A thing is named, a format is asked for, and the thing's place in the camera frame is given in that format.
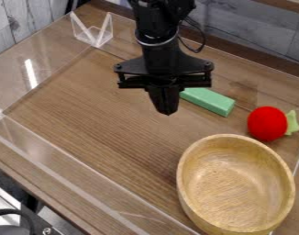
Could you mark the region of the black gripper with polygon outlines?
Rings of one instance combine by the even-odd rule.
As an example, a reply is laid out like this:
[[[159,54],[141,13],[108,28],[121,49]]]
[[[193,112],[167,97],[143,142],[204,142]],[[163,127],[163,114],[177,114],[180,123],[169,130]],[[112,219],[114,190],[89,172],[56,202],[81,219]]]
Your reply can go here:
[[[113,66],[118,87],[147,89],[157,112],[168,116],[177,111],[180,89],[212,85],[213,69],[209,61],[181,51],[176,40],[159,46],[141,45],[141,57]],[[168,87],[165,100],[164,89],[151,85]]]

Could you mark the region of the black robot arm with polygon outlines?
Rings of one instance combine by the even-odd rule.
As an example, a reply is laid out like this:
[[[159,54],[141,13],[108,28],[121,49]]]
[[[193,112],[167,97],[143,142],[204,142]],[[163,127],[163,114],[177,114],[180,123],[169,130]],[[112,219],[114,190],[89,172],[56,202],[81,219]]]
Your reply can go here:
[[[179,26],[196,8],[195,0],[127,0],[136,21],[141,57],[113,65],[117,86],[148,93],[159,113],[177,111],[180,93],[212,84],[215,65],[183,52]]]

